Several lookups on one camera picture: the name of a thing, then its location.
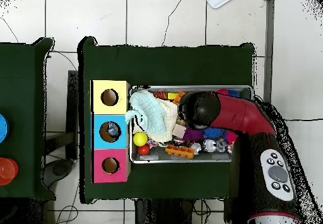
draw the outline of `white control panel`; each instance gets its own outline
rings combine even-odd
[[[276,150],[263,151],[260,157],[267,190],[276,198],[291,201],[294,198],[290,176],[283,157]]]

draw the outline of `red disc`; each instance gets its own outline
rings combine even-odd
[[[9,184],[18,174],[17,163],[9,158],[0,158],[0,186]]]

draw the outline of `metal tray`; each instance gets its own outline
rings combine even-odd
[[[154,91],[164,91],[164,92],[189,92],[189,91],[216,91],[220,88],[225,88],[227,90],[236,90],[239,92],[242,98],[250,100],[253,98],[253,90],[251,86],[132,86],[129,89],[129,97],[136,91],[148,90],[150,92]],[[205,153],[202,152],[199,155],[195,155],[193,159],[188,159],[186,157],[169,155],[166,153],[165,148],[162,147],[152,147],[150,149],[149,155],[139,155],[137,152],[137,146],[132,142],[132,130],[134,126],[134,121],[132,120],[129,124],[129,152],[130,160],[133,163],[201,163],[201,162],[231,162],[228,153]]]

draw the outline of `white cloth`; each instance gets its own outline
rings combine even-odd
[[[157,141],[159,143],[166,143],[167,141],[170,141],[173,138],[173,128],[176,124],[177,119],[177,105],[170,102],[169,100],[161,100],[157,98],[159,104],[163,107],[165,111],[164,116],[164,123],[166,127],[166,131],[163,134],[155,134],[155,133],[146,133],[147,136],[154,141]],[[136,120],[134,121],[134,129],[133,134],[143,131],[136,123]]]

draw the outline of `blue disc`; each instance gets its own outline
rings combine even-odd
[[[0,143],[6,138],[8,133],[8,123],[7,120],[0,114]]]

